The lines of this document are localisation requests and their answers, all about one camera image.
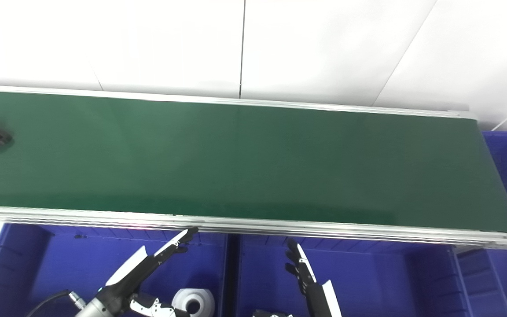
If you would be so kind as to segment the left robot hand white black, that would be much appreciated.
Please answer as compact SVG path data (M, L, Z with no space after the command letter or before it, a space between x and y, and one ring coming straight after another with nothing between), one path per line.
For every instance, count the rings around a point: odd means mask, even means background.
M183 229L153 254L149 254L145 246L135 251L87 305L87 309L92 309L92 313L87 316L120 317L127 311L132 311L145 317L189 317L190 314L183 309L140 293L140 287L174 254L185 253L186 243L189 243L197 232L197 227Z

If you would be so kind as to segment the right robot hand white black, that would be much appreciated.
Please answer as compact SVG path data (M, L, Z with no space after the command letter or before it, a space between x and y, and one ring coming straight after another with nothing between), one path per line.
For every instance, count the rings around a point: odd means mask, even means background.
M286 257L290 262L285 264L285 269L296 277L298 287L306 299L309 315L311 317L341 317L342 312L332 281L318 283L312 265L297 241L288 237L287 247Z

